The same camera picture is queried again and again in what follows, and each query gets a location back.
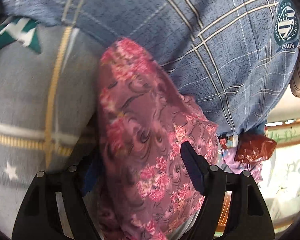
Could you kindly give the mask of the pink floral cloth garment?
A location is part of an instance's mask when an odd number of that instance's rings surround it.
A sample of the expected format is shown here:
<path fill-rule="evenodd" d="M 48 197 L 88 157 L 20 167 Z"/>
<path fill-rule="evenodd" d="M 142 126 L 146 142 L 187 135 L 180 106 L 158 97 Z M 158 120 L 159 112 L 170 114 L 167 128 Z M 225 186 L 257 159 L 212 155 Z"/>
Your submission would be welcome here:
<path fill-rule="evenodd" d="M 204 201 L 180 147 L 188 141 L 215 164 L 217 125 L 128 38 L 102 55 L 98 90 L 104 174 L 97 211 L 104 239 L 179 239 Z"/>

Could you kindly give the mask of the orange woven basket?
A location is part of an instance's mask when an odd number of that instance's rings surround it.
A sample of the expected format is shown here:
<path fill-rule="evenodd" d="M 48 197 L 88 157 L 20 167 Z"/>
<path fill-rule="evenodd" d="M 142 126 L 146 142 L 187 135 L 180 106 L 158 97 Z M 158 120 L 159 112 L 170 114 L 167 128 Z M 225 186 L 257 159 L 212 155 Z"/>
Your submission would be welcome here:
<path fill-rule="evenodd" d="M 228 215 L 229 215 L 229 210 L 230 210 L 230 203 L 231 203 L 231 192 L 226 192 L 224 196 L 224 201 L 223 201 L 223 207 L 221 211 L 221 215 L 218 221 L 217 225 L 217 232 L 224 232 L 227 220 L 228 220 Z"/>

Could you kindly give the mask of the light purple cloth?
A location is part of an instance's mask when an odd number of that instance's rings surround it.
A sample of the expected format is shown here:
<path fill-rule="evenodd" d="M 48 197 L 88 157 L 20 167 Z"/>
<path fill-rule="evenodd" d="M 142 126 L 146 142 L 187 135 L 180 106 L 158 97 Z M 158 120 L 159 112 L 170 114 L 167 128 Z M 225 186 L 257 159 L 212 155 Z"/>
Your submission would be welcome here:
<path fill-rule="evenodd" d="M 234 174 L 240 174 L 241 172 L 246 170 L 251 173 L 257 184 L 261 182 L 263 180 L 261 176 L 262 163 L 246 164 L 241 163 L 239 161 L 235 161 L 236 152 L 236 147 L 221 150 L 223 171 Z"/>

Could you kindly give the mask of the red plastic bag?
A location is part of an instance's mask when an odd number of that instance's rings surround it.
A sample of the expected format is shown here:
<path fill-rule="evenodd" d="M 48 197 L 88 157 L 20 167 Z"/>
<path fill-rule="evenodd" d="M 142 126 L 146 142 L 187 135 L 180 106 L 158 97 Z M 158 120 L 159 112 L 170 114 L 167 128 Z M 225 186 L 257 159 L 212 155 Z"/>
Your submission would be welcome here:
<path fill-rule="evenodd" d="M 276 146 L 277 142 L 265 135 L 244 133 L 239 136 L 234 160 L 245 164 L 260 163 L 271 158 Z"/>

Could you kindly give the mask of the small colourful box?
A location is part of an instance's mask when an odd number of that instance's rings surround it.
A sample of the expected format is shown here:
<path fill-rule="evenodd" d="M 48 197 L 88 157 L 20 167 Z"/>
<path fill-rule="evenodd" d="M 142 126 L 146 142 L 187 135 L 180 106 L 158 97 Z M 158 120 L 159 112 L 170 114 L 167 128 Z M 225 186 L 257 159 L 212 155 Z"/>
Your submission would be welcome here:
<path fill-rule="evenodd" d="M 238 146 L 238 135 L 222 134 L 218 137 L 221 149 L 236 148 Z"/>

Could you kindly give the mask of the grey striped bed sheet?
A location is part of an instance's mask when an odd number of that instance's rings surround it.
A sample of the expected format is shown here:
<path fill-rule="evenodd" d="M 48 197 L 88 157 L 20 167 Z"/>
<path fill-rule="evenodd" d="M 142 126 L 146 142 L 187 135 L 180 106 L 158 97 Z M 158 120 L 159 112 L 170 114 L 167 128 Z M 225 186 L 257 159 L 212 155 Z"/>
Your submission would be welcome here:
<path fill-rule="evenodd" d="M 63 168 L 95 144 L 94 84 L 104 48 L 62 25 L 24 17 L 0 24 L 0 231 L 11 237 L 40 170 Z"/>

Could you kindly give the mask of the blue plaid pillow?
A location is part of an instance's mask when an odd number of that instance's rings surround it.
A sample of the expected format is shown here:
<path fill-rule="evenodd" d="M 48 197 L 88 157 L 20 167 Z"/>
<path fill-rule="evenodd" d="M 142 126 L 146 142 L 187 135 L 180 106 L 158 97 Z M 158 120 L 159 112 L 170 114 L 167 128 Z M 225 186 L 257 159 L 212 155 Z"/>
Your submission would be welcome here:
<path fill-rule="evenodd" d="M 110 46 L 128 37 L 194 95 L 219 133 L 266 120 L 298 59 L 300 14 L 291 0 L 2 0 L 9 15 L 74 21 Z"/>

